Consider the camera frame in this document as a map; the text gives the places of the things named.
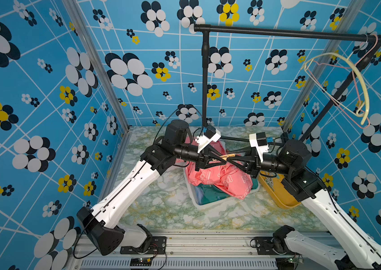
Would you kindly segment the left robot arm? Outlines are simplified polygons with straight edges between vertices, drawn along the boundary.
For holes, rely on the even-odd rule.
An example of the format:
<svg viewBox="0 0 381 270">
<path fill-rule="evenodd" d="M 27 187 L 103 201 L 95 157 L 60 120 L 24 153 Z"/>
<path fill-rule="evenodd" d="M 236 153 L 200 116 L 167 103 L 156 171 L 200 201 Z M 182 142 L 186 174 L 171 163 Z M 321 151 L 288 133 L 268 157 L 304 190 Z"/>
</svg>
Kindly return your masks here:
<svg viewBox="0 0 381 270">
<path fill-rule="evenodd" d="M 142 192 L 173 167 L 178 159 L 193 164 L 196 170 L 226 164 L 226 159 L 211 145 L 220 137 L 220 131 L 213 126 L 202 128 L 202 134 L 194 139 L 186 121 L 176 119 L 168 124 L 164 135 L 154 139 L 113 191 L 91 208 L 82 207 L 78 211 L 82 231 L 95 249 L 103 256 L 122 246 L 132 247 L 138 253 L 148 251 L 152 234 L 142 225 L 120 224 L 121 217 Z"/>
</svg>

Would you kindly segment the green jacket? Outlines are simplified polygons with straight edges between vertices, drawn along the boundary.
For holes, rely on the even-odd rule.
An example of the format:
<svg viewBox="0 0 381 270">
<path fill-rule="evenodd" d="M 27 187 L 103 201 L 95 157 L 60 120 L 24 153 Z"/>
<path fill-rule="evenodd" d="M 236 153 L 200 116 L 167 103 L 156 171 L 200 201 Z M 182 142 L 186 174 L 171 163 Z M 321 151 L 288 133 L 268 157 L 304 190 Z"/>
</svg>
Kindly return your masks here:
<svg viewBox="0 0 381 270">
<path fill-rule="evenodd" d="M 199 205 L 214 203 L 230 196 L 215 185 L 199 184 L 195 187 L 195 191 Z"/>
</svg>

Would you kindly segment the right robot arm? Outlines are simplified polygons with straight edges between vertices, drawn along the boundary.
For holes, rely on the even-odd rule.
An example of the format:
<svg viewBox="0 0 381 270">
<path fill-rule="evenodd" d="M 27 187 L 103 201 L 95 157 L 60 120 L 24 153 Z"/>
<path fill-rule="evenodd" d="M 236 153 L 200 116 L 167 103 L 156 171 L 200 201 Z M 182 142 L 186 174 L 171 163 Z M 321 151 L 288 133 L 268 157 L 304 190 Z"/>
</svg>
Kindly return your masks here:
<svg viewBox="0 0 381 270">
<path fill-rule="evenodd" d="M 334 201 L 326 185 L 306 164 L 312 157 L 306 145 L 290 139 L 277 154 L 265 153 L 258 145 L 232 151 L 227 162 L 256 176 L 282 174 L 286 191 L 313 213 L 338 241 L 336 249 L 284 225 L 273 234 L 276 250 L 301 254 L 329 270 L 381 270 L 381 245 L 361 229 Z"/>
</svg>

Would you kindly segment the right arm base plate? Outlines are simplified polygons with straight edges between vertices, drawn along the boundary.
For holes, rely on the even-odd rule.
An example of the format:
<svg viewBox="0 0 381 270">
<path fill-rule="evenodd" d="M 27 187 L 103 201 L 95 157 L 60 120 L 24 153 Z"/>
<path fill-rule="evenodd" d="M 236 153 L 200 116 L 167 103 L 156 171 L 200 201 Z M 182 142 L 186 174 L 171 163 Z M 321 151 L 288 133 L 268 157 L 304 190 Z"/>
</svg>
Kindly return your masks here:
<svg viewBox="0 0 381 270">
<path fill-rule="evenodd" d="M 250 241 L 252 248 L 256 249 L 258 255 L 288 255 L 293 256 L 295 253 L 287 248 L 283 248 L 278 240 L 273 237 L 255 237 Z"/>
</svg>

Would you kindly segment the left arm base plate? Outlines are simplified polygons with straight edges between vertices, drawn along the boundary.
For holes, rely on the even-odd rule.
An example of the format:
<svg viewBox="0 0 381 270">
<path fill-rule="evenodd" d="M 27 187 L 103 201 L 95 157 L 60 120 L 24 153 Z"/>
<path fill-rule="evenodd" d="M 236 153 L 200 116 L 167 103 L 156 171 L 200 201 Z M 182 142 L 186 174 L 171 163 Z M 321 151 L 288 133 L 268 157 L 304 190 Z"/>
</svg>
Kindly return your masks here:
<svg viewBox="0 0 381 270">
<path fill-rule="evenodd" d="M 167 237 L 165 236 L 151 236 L 148 237 L 141 246 L 131 247 L 122 246 L 120 254 L 122 255 L 164 255 L 167 244 Z"/>
</svg>

